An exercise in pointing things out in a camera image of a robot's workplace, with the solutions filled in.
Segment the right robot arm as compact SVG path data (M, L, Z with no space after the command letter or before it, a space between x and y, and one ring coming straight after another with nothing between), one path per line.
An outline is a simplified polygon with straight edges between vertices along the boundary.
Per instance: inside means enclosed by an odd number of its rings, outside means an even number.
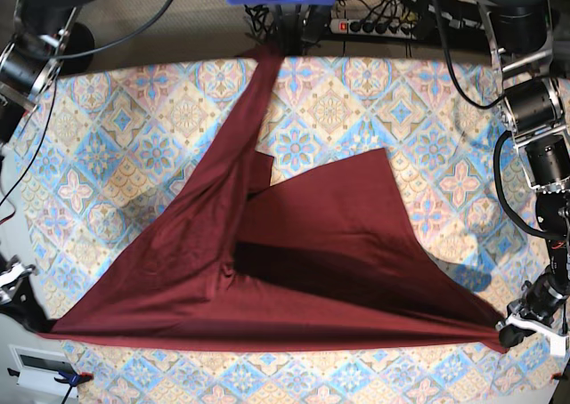
M53 85L65 61L90 58L91 43L79 43L77 17L95 0L17 0L14 31L1 52L1 144L7 145L24 117L31 116L41 96ZM1 259L1 312L31 333L51 331L49 319L34 293L37 268L18 256Z

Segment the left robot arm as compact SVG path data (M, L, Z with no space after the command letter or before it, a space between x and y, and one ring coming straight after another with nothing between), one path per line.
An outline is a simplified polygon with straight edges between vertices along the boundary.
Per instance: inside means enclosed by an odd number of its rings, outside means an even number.
M496 328L504 348L527 337L546 337L550 352L569 349L569 126L558 80L552 73L555 27L550 0L475 0L489 50L505 130L493 150L493 180L504 213L524 233L544 240L549 264L507 306ZM504 143L512 141L526 183L536 196L537 228L509 205L501 176Z

